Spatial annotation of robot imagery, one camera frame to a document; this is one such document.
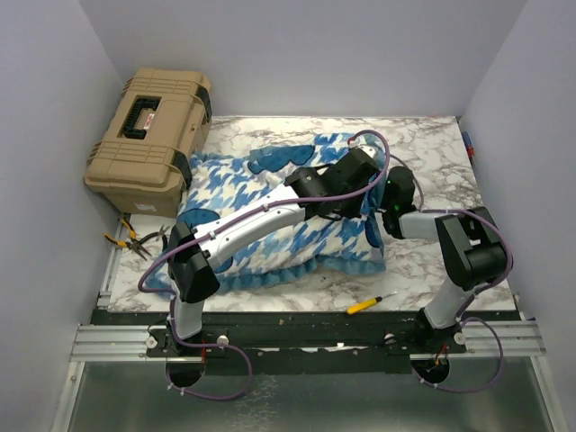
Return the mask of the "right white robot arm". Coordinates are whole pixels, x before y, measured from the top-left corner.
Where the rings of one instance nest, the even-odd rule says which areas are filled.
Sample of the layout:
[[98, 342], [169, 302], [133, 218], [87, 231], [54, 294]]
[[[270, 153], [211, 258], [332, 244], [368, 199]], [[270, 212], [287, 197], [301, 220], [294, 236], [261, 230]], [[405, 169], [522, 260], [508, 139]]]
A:
[[419, 211], [415, 190], [412, 171], [394, 167], [384, 188], [382, 222], [396, 239], [433, 240], [440, 246], [446, 279], [418, 311], [411, 331], [419, 350], [433, 352], [457, 331], [474, 296], [507, 277], [513, 258], [487, 208]]

